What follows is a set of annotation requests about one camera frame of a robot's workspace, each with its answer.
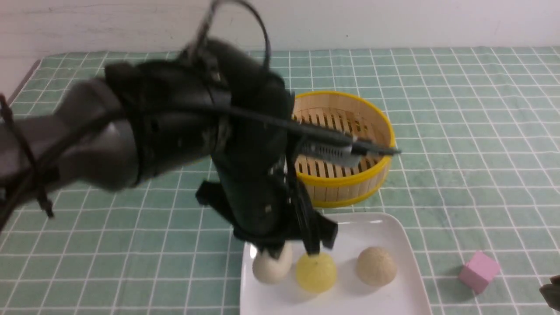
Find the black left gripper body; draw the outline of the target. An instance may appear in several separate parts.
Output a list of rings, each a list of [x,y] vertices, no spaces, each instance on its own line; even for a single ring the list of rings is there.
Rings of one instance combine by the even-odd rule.
[[[216,150],[211,154],[218,182],[204,181],[196,199],[231,223],[241,241],[302,241],[304,219],[317,219],[321,247],[332,249],[338,225],[318,213],[295,161],[310,134],[291,119],[295,95],[281,80],[271,78],[254,90],[236,96],[224,84],[203,83],[206,100],[216,109],[227,109],[218,119]]]

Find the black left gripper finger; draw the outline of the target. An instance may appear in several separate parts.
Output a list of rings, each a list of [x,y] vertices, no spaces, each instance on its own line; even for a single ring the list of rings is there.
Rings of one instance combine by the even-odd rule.
[[[266,255],[271,259],[280,259],[285,245],[285,241],[272,243],[258,242],[258,253],[262,256]]]
[[[302,241],[309,256],[320,253],[321,235],[317,219],[304,219],[302,227]]]

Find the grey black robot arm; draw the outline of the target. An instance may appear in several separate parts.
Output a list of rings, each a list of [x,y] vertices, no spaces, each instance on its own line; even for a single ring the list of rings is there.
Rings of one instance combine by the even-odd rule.
[[[286,241],[309,255],[332,249],[337,223],[318,213],[295,162],[314,140],[292,119],[294,94],[262,62],[219,40],[171,60],[111,63],[74,84],[54,113],[14,119],[1,98],[1,227],[51,191],[83,181],[138,187],[210,157],[218,182],[196,192],[234,235],[278,257]]]

